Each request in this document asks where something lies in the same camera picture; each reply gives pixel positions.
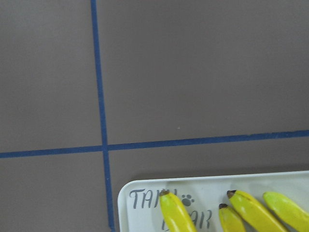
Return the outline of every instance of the black paw print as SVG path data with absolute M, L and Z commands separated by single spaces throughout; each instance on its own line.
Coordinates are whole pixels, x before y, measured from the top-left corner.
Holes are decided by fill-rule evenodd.
M 190 206 L 191 203 L 194 202 L 194 199 L 191 199 L 191 195 L 182 195 L 182 203 L 185 205 L 185 206 Z

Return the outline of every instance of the blue tape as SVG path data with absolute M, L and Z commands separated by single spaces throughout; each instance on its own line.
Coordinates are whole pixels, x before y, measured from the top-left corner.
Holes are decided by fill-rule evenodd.
M 106 130 L 106 118 L 105 118 L 105 106 L 104 106 L 104 94 L 103 94 L 103 81 L 102 81 L 100 46 L 99 46 L 99 36 L 98 36 L 97 3 L 95 0 L 91 0 L 91 15 L 92 15 L 92 32 L 93 32 L 93 43 L 94 43 L 97 87 L 98 87 L 98 103 L 99 103 L 99 113 L 100 113 L 100 123 L 101 123 L 102 151 L 103 151 L 103 162 L 104 162 L 108 224 L 109 224 L 111 231 L 114 232 L 115 226 L 114 226 L 114 212 L 113 212 L 113 203 L 112 203 L 111 172 L 110 172 L 110 161 L 109 161 L 109 153 L 108 153 L 108 146 L 107 146 L 107 130 Z
M 102 151 L 102 146 L 82 146 L 82 147 L 56 148 L 56 149 L 46 149 L 46 150 L 34 150 L 34 151 L 3 152 L 3 153 L 0 153 L 0 158 L 61 155 L 61 154 L 86 153 L 86 152 L 96 152 L 96 151 Z
M 260 134 L 243 134 L 243 135 L 230 135 L 220 137 L 206 137 L 195 139 L 179 139 L 179 140 L 165 140 L 143 143 L 129 143 L 129 144 L 114 144 L 108 145 L 109 151 L 139 149 L 139 148 L 152 148 L 164 146 L 183 146 L 183 145 L 198 145 L 198 144 L 215 144 L 215 143 L 229 143 L 229 142 L 242 142 L 253 140 L 265 139 L 284 139 L 309 136 L 309 130 L 297 130 L 288 132 L 273 132 L 273 133 L 260 133 Z

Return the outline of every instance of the gray floor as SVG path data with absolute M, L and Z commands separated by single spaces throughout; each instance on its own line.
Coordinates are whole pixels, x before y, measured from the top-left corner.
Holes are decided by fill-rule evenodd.
M 109 145 L 308 130 L 309 2 L 97 1 Z M 0 156 L 102 145 L 89 1 L 0 8 Z M 308 170 L 309 137 L 109 151 L 131 180 Z M 102 152 L 0 159 L 0 231 L 109 231 Z

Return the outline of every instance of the plastic banana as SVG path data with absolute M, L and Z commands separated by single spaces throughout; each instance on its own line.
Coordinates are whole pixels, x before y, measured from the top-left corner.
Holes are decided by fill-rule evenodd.
M 240 191 L 227 191 L 227 196 L 240 216 L 259 232 L 288 230 L 253 196 Z
M 282 221 L 299 232 L 309 231 L 309 213 L 303 210 L 290 198 L 278 192 L 263 194 L 267 206 L 275 212 Z
M 181 200 L 168 190 L 159 197 L 161 212 L 170 232 L 197 232 Z
M 219 218 L 224 232 L 246 232 L 241 217 L 227 204 L 219 205 Z

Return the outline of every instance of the white tray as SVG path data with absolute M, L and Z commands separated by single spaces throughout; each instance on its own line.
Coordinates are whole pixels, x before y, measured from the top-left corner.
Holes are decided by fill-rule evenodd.
M 126 184 L 118 195 L 121 232 L 168 230 L 158 202 L 162 189 L 177 191 L 199 232 L 222 232 L 218 206 L 220 203 L 230 205 L 227 190 L 246 191 L 262 203 L 263 192 L 281 192 L 309 211 L 309 171 L 138 180 Z M 248 232 L 254 231 L 247 224 L 246 227 Z

